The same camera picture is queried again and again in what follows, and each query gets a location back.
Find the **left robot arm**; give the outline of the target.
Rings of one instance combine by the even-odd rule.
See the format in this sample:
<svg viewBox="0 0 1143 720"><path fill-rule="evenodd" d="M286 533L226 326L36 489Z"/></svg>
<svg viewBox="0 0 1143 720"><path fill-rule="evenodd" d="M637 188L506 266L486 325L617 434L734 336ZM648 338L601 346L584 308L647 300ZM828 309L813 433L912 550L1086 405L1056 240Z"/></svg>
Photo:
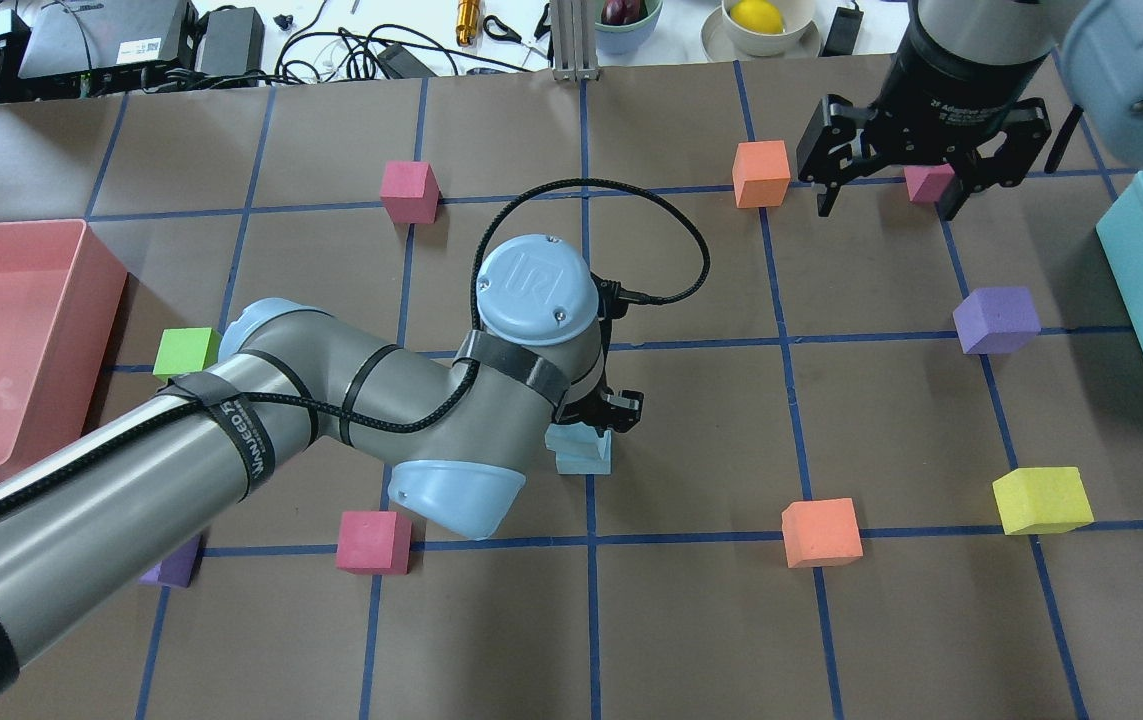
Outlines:
<svg viewBox="0 0 1143 720"><path fill-rule="evenodd" d="M591 274L547 234L472 269L451 363L286 299L247 306L219 361L0 483L0 694L97 606L318 439L391 467L387 496L463 538L493 536L547 425L638 419L604 383L607 325L655 297Z"/></svg>

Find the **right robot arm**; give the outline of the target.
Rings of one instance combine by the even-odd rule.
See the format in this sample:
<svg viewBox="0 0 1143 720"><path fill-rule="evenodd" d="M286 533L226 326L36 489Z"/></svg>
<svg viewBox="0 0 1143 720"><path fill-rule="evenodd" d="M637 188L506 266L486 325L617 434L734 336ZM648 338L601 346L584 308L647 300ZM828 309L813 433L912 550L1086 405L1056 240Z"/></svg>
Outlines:
<svg viewBox="0 0 1143 720"><path fill-rule="evenodd" d="M1143 170L1143 1L910 1L876 99L824 96L798 143L821 217L846 184L887 167L951 167L946 218L974 193L1018 186L1039 157L1054 173L1066 138L1025 95L1052 56L1071 119Z"/></svg>

